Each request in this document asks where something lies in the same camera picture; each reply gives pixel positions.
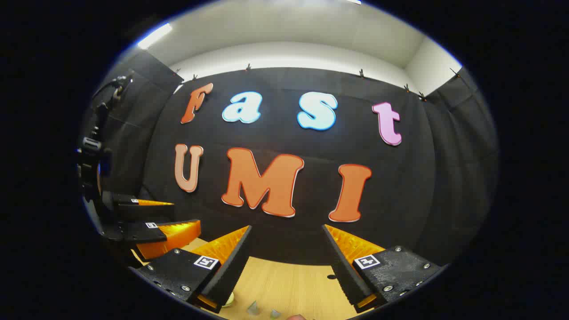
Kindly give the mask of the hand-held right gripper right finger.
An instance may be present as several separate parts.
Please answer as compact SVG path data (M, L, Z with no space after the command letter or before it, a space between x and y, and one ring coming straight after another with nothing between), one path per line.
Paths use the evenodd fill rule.
M380 247L327 224L323 235L333 272L357 313L390 304L445 269L403 246Z

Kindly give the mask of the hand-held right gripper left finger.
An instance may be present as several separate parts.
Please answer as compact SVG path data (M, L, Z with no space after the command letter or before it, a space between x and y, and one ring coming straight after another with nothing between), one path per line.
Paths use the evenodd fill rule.
M247 225L191 251L173 248L133 271L179 301L219 313L247 264L251 232Z

